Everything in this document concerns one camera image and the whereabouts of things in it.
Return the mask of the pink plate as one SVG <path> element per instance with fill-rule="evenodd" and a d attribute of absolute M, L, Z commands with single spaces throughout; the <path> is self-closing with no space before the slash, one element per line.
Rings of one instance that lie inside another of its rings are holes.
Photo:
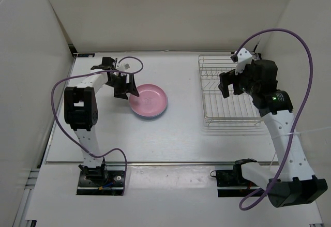
<path fill-rule="evenodd" d="M 139 96 L 131 95 L 131 109 L 141 117 L 154 118 L 162 114 L 168 106 L 168 98 L 163 89 L 154 84 L 137 87 Z"/>

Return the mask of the blue plate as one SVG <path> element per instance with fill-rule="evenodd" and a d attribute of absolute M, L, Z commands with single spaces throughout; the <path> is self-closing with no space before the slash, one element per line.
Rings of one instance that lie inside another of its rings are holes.
<path fill-rule="evenodd" d="M 154 121 L 163 116 L 167 107 L 167 97 L 145 97 L 132 108 L 132 111 L 137 118 L 143 121 Z"/>

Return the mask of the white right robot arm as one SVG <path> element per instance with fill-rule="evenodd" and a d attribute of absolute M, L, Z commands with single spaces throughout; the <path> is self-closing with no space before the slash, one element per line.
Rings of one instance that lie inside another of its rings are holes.
<path fill-rule="evenodd" d="M 294 135 L 296 120 L 287 92 L 277 88 L 278 68 L 272 60 L 258 60 L 219 75 L 223 98 L 233 94 L 248 94 L 267 126 L 280 162 L 276 173 L 263 168 L 253 159 L 237 160 L 232 173 L 240 186 L 252 182 L 258 193 L 267 196 L 274 207 L 310 204 L 321 196 L 328 185 L 318 179 L 309 165 L 299 137 Z"/>

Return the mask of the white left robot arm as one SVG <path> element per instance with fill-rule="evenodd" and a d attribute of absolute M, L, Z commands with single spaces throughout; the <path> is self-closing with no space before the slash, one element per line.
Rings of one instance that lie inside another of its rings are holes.
<path fill-rule="evenodd" d="M 128 72 L 130 66 L 120 64 L 125 59 L 140 61 L 133 56 L 120 60 L 103 57 L 100 65 L 91 68 L 91 75 L 77 86 L 66 87 L 64 90 L 64 120 L 76 134 L 76 143 L 83 154 L 83 164 L 79 168 L 86 179 L 97 186 L 106 184 L 109 176 L 95 132 L 99 116 L 96 93 L 107 85 L 114 89 L 115 98 L 127 100 L 128 94 L 140 95 L 134 75 L 141 70 Z"/>

